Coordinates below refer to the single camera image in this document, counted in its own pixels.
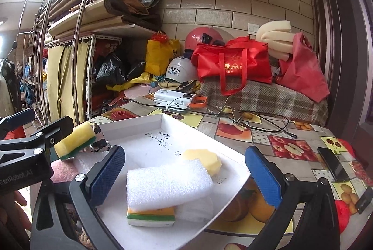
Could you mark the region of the person's left hand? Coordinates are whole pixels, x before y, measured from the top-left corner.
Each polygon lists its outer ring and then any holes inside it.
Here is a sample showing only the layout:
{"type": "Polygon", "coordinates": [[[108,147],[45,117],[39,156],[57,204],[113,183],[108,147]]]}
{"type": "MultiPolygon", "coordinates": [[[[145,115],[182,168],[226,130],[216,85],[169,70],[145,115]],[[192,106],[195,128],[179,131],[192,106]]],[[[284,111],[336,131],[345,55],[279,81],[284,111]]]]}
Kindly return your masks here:
{"type": "Polygon", "coordinates": [[[1,222],[8,227],[14,225],[15,232],[29,240],[27,232],[30,231],[32,224],[23,210],[26,206],[27,200],[19,191],[1,196],[1,222]]]}

